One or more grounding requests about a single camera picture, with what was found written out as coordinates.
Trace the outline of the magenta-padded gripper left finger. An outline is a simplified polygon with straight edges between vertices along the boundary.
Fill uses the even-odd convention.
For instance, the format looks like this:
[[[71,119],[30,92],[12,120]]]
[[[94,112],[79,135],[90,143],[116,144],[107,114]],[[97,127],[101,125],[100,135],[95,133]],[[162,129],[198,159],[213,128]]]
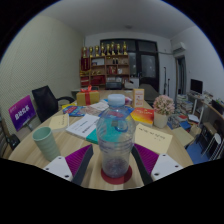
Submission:
[[[56,157],[44,167],[44,170],[76,185],[81,185],[92,156],[93,145],[89,144],[66,157]]]

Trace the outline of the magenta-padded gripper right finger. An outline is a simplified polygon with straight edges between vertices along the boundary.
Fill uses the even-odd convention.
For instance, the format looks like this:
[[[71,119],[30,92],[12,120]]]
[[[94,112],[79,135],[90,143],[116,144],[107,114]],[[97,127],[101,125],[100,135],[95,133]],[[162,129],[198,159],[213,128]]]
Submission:
[[[133,145],[132,155],[145,185],[182,169],[182,166],[168,154],[158,155],[138,144]]]

